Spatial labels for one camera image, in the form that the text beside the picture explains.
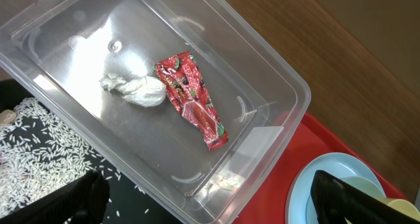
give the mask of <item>brown wall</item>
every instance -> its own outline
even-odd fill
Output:
[[[420,97],[420,0],[317,0]]]

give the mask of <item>yellow cup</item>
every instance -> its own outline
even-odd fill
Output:
[[[407,216],[420,221],[420,212],[417,208],[407,200],[395,199],[395,198],[376,198],[387,206],[394,208],[400,213],[406,214]]]

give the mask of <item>clear plastic container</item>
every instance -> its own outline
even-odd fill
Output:
[[[169,100],[104,91],[191,51],[230,136],[208,151]],[[186,223],[230,223],[305,113],[305,81],[224,0],[38,0],[0,29],[0,65]]]

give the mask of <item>beige object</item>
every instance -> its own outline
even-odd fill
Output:
[[[16,113],[12,110],[4,110],[0,113],[0,125],[7,125],[16,119]]]
[[[395,210],[406,214],[407,216],[420,221],[420,212],[417,208],[407,200],[395,199],[395,198],[376,198],[382,203],[388,205]]]

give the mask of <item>red tray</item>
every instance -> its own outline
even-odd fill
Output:
[[[347,153],[363,161],[317,119],[305,114],[270,175],[234,223],[285,223],[286,198],[295,176],[310,161],[329,152]],[[398,189],[370,169],[381,182],[387,197],[406,199]]]

